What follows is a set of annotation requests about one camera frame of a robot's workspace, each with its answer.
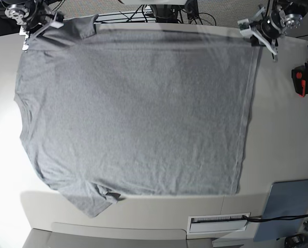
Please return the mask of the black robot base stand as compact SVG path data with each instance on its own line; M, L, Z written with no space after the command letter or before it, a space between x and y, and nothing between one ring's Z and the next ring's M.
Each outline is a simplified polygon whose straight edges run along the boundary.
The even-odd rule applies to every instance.
M183 23L180 17L183 8L180 5L150 5L149 7L151 13L145 16L154 18L157 23Z

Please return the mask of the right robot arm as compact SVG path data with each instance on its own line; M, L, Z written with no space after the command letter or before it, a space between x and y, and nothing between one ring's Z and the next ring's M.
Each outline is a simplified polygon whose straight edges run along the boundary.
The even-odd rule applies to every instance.
M37 37L49 27L63 26L64 15L52 10L49 5L54 1L1 1L6 6L6 17L16 21L20 35L24 36L22 50L28 50L29 41Z

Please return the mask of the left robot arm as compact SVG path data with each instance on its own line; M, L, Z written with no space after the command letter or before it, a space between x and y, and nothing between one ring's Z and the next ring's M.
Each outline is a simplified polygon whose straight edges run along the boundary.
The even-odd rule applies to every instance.
M298 26L308 13L308 1L268 1L265 13L250 24L251 35L266 46L273 60L278 59L278 39Z

